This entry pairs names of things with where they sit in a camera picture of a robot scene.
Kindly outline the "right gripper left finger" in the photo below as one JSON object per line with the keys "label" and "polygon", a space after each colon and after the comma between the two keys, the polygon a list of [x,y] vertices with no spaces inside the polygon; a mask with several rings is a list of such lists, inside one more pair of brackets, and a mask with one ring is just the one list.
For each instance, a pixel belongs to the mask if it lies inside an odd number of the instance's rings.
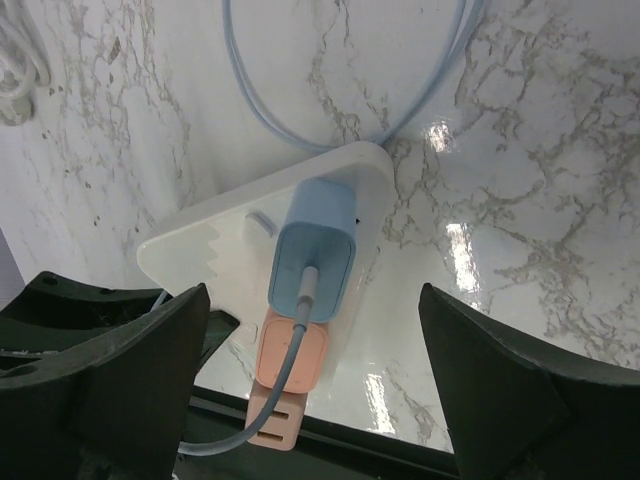
{"label": "right gripper left finger", "polygon": [[37,275],[1,312],[2,477],[170,478],[209,307]]}

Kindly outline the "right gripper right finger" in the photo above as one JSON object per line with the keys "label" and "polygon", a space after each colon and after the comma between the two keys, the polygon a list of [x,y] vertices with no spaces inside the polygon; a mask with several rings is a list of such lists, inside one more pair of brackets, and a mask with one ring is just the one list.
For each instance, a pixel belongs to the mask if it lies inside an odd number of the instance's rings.
{"label": "right gripper right finger", "polygon": [[636,479],[639,373],[424,284],[420,323],[464,479]]}

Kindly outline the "white triangular power strip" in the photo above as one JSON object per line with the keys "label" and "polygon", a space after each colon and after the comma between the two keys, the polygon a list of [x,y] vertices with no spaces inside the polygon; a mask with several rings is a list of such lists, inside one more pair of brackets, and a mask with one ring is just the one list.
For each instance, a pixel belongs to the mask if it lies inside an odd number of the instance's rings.
{"label": "white triangular power strip", "polygon": [[241,323],[231,342],[255,360],[277,236],[296,188],[314,178],[341,183],[356,196],[355,261],[340,310],[328,325],[323,369],[309,395],[317,400],[330,390],[377,256],[394,187],[392,161],[382,147],[354,142],[174,213],[151,230],[137,262],[172,296],[205,284],[212,308]]}

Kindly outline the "light blue charger plug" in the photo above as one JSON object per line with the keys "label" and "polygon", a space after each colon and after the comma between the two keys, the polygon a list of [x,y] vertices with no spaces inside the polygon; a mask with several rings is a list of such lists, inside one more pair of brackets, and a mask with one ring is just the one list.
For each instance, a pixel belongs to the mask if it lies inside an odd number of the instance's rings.
{"label": "light blue charger plug", "polygon": [[341,183],[312,178],[298,184],[274,253],[268,302],[292,318],[305,268],[318,270],[310,320],[338,313],[356,257],[356,196]]}

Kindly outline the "beige dual usb adapter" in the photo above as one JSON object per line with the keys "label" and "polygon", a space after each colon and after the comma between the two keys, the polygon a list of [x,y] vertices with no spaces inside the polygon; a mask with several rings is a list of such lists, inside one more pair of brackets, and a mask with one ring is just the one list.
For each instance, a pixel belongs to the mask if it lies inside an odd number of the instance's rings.
{"label": "beige dual usb adapter", "polygon": [[[245,427],[262,411],[271,390],[253,383],[249,396]],[[283,392],[268,420],[248,442],[260,447],[290,451],[295,447],[304,418],[308,394]]]}

